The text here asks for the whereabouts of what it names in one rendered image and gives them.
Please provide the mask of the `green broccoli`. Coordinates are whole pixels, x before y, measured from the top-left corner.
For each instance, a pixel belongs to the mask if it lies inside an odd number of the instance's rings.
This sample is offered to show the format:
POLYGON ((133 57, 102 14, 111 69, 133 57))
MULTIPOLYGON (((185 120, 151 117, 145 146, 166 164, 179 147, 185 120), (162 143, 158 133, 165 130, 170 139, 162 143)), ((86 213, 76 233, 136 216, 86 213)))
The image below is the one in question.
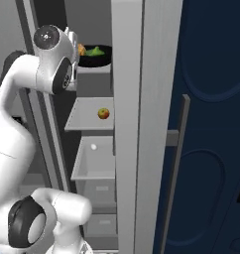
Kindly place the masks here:
POLYGON ((85 53, 88 57, 98 57, 98 56, 103 56, 104 52, 99 49, 98 46, 91 50, 87 50, 85 53))

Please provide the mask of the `red yellow apple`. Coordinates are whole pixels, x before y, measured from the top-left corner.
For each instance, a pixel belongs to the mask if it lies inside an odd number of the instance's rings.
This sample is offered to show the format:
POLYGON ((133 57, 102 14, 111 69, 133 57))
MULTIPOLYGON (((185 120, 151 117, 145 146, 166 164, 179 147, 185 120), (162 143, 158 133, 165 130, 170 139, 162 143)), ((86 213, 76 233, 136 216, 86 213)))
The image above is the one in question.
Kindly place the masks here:
POLYGON ((100 108, 97 115, 100 119, 107 119, 110 115, 110 111, 107 108, 100 108))

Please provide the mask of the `dark blue panelled door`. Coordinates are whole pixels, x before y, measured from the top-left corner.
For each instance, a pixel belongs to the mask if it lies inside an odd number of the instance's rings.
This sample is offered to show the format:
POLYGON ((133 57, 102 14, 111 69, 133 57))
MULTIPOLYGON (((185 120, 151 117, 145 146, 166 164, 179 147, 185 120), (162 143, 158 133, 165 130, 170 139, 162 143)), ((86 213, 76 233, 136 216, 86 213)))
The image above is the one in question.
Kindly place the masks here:
POLYGON ((183 96, 171 220, 153 254, 240 254, 240 0, 183 0, 170 128, 183 96))

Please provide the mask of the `small white fridge drawer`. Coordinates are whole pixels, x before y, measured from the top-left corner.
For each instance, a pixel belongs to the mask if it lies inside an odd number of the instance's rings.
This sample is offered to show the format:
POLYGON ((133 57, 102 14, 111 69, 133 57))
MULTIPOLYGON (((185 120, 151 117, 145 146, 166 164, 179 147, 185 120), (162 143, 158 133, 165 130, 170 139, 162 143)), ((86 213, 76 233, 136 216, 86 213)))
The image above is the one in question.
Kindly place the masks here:
POLYGON ((117 234, 115 214, 92 214, 84 225, 86 236, 113 236, 117 234))

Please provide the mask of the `grey fridge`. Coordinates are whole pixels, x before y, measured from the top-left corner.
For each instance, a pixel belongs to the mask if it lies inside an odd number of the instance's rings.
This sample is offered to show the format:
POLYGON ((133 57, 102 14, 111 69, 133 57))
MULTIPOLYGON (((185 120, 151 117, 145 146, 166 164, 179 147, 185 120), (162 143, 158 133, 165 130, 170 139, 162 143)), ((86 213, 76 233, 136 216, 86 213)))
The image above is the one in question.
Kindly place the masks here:
MULTIPOLYGON (((61 29, 69 27, 78 35, 84 45, 112 46, 111 0, 33 0, 37 25, 53 24, 61 29)), ((64 127, 72 106, 78 97, 112 97, 112 68, 109 73, 77 74, 77 84, 71 91, 53 97, 63 158, 69 180, 70 191, 77 193, 75 182, 71 179, 73 166, 82 137, 114 136, 112 130, 65 131, 64 127)), ((110 205, 94 206, 92 214, 115 214, 117 230, 117 202, 110 205)), ((94 254, 118 254, 118 235, 86 236, 84 225, 81 232, 91 245, 94 254)))

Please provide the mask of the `large white fridge drawer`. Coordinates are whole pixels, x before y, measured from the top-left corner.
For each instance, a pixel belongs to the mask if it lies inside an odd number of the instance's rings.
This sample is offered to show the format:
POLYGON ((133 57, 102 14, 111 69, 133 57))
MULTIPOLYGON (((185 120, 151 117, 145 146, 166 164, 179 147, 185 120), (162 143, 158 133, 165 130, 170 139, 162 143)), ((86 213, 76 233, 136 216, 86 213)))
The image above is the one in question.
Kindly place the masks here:
POLYGON ((115 202, 115 157, 111 136, 81 138, 71 179, 77 193, 89 198, 94 206, 115 202))

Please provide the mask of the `grey fridge door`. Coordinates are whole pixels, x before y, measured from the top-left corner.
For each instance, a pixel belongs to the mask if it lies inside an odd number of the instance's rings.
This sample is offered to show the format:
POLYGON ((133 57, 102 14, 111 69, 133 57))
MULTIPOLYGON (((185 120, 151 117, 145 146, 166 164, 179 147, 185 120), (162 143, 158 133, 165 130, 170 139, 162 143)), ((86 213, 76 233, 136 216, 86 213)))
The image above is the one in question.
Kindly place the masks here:
POLYGON ((182 1, 111 1, 119 254, 153 254, 182 1))
MULTIPOLYGON (((35 53, 33 34, 37 28, 33 1, 15 0, 15 3, 26 51, 33 55, 35 53)), ((29 126, 32 128, 39 146, 43 166, 40 172, 43 174, 45 186, 70 191, 53 97, 32 89, 21 91, 20 96, 29 126)))

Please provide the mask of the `black bowl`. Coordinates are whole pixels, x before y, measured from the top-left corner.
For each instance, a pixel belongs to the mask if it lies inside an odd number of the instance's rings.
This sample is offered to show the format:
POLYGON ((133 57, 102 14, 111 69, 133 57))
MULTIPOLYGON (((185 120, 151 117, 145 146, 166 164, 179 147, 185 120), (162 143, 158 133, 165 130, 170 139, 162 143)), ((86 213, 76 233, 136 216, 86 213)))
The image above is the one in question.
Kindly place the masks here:
POLYGON ((103 56, 98 57, 88 57, 88 56, 79 56, 79 66, 82 67, 98 67, 105 66, 111 63, 112 60, 112 48, 106 45, 84 45, 86 50, 91 50, 96 46, 99 47, 101 51, 104 52, 103 56))

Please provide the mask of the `white fridge shelf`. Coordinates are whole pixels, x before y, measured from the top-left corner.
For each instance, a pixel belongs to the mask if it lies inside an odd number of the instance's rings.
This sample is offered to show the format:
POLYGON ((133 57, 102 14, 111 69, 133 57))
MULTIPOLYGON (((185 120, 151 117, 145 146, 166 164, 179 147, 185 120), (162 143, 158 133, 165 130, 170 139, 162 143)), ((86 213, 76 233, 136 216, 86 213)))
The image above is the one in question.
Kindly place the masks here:
POLYGON ((79 66, 77 68, 77 73, 85 74, 85 73, 109 73, 111 70, 111 63, 105 66, 98 67, 82 67, 79 66))
POLYGON ((66 121, 65 131, 112 130, 114 127, 114 100, 112 97, 78 97, 66 121), (100 108, 107 108, 109 116, 100 119, 100 108))

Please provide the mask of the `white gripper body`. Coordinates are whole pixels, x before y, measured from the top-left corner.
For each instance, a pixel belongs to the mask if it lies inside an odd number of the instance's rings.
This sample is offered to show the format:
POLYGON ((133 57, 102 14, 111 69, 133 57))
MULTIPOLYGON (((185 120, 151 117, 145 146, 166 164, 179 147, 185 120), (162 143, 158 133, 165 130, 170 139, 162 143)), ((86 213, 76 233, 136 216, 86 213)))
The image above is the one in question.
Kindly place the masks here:
POLYGON ((69 27, 66 27, 64 33, 68 36, 69 40, 71 41, 73 47, 73 57, 72 61, 74 63, 79 62, 79 54, 78 54, 78 41, 77 41, 77 34, 72 31, 69 27))

